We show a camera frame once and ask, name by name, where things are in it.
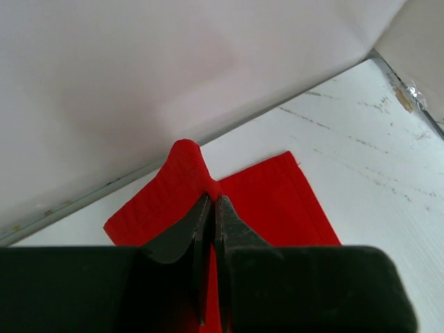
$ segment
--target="table surface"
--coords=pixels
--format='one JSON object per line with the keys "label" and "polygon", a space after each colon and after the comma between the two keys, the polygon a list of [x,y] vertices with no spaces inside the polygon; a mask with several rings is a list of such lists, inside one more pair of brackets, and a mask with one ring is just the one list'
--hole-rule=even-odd
{"label": "table surface", "polygon": [[[202,147],[213,178],[291,151],[343,244],[396,263],[421,332],[444,332],[444,142],[367,60]],[[156,171],[16,243],[111,245],[103,224]]]}

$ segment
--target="white surface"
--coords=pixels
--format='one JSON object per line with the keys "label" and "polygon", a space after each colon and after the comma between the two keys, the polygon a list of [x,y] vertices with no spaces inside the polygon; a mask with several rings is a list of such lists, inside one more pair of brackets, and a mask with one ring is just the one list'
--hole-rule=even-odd
{"label": "white surface", "polygon": [[[421,332],[444,332],[444,143],[398,102],[372,61],[202,147],[214,178],[290,150],[343,244],[395,261]],[[102,227],[155,173],[19,246],[111,244]]]}
{"label": "white surface", "polygon": [[444,128],[444,1],[410,0],[376,49],[408,85],[424,94],[429,113]]}
{"label": "white surface", "polygon": [[0,1],[0,227],[353,65],[403,3]]}

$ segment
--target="red cloth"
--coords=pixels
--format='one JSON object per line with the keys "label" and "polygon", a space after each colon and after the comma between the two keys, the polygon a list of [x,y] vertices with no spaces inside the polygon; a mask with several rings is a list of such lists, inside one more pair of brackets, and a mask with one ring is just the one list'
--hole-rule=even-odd
{"label": "red cloth", "polygon": [[[199,146],[177,141],[158,174],[104,228],[116,245],[140,246],[179,221],[204,194],[227,195],[237,213],[274,246],[338,245],[331,225],[290,152],[217,182]],[[212,249],[207,322],[200,332],[221,332],[216,257]]]}

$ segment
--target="white backdrop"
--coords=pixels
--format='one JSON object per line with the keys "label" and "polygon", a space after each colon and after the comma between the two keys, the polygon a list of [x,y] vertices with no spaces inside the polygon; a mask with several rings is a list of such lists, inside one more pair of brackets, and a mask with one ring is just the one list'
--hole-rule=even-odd
{"label": "white backdrop", "polygon": [[0,227],[353,65],[403,3],[0,1]]}

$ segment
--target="red fabric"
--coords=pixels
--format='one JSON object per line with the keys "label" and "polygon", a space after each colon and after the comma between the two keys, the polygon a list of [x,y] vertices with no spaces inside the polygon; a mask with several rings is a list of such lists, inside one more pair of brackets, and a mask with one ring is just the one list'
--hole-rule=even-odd
{"label": "red fabric", "polygon": [[[202,196],[221,194],[239,216],[275,246],[340,244],[290,152],[256,164],[219,182],[205,166],[199,146],[176,142],[158,174],[105,224],[116,245],[140,246],[180,220]],[[206,325],[219,333],[216,257],[211,252]]]}

